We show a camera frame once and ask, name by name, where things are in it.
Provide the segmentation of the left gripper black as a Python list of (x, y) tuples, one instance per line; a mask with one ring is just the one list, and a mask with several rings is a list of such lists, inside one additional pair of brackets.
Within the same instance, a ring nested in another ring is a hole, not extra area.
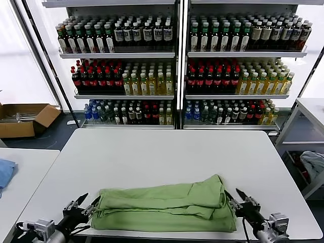
[(87, 224), (89, 218), (92, 217), (96, 207), (100, 201), (98, 196), (88, 207), (85, 209), (78, 208), (88, 196), (88, 193), (81, 195), (76, 200), (72, 200), (63, 209), (63, 219), (55, 226), (56, 230), (64, 235), (70, 235), (80, 224)]

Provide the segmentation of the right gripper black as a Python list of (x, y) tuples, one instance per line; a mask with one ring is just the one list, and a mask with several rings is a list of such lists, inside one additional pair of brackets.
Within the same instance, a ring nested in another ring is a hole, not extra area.
[(246, 231), (247, 221), (253, 229), (253, 232), (263, 231), (268, 228), (268, 224), (265, 218), (260, 214), (260, 204), (251, 196), (247, 196), (243, 191), (238, 188), (235, 189), (240, 198), (244, 201), (238, 203), (233, 196), (224, 190), (226, 197), (228, 198), (228, 204), (232, 208), (237, 217), (242, 217), (242, 224), (244, 231)]

